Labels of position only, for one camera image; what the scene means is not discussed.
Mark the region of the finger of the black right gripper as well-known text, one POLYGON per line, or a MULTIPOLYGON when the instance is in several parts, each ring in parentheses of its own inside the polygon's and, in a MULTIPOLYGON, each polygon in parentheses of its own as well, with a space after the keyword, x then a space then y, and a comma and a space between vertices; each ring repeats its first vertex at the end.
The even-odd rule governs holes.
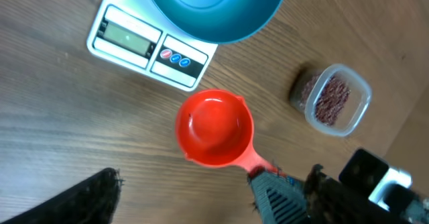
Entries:
POLYGON ((310 222, 302 180, 259 168, 247 175, 247 181, 263 224, 310 222))

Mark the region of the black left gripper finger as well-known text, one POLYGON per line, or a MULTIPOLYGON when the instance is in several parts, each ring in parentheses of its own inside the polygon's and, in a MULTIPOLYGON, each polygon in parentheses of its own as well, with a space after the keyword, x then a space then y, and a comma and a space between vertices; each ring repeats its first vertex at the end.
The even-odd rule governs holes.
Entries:
POLYGON ((104 168, 3 224, 110 224, 122 186, 119 171, 104 168))

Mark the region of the red measuring scoop blue handle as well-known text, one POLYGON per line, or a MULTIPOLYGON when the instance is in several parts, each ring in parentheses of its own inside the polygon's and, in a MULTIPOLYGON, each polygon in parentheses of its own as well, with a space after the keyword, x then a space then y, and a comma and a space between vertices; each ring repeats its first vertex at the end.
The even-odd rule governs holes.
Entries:
POLYGON ((254 120, 245 98, 221 89, 189 96, 175 119, 175 137, 184 158, 207 168, 236 166, 255 178, 262 172, 285 177, 255 150, 254 120))

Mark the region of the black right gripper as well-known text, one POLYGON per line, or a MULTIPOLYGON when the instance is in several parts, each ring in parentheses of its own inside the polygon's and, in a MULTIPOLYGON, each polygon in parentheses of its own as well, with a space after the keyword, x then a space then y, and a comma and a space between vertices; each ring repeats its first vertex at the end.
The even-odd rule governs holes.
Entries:
POLYGON ((383 198, 388 211, 312 167, 304 183, 306 211, 312 223, 428 224, 428 198, 410 188, 391 184, 383 198))

